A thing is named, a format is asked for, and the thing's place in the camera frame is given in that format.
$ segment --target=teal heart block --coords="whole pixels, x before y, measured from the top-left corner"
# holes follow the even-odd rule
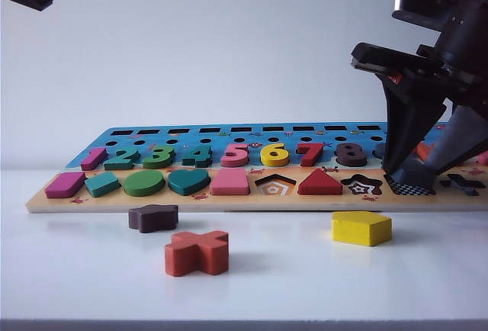
[[[168,175],[168,185],[176,193],[186,196],[206,188],[210,176],[204,169],[177,169]]]

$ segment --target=teal number 4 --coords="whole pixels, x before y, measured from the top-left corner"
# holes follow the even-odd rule
[[[183,166],[208,167],[212,163],[212,147],[209,145],[198,146],[185,153],[181,158]]]

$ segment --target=pink number 5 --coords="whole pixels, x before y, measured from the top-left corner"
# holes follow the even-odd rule
[[[220,165],[222,167],[240,167],[245,166],[249,162],[247,144],[229,144],[226,148]]]

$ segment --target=checkered pattern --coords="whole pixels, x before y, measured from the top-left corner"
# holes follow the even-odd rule
[[[394,181],[389,175],[384,176],[394,194],[397,195],[435,195],[435,191],[420,186],[402,185]]]

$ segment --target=yellow pentagon block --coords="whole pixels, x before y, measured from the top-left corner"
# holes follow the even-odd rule
[[[332,239],[376,246],[391,239],[391,219],[370,211],[336,211],[332,213]]]

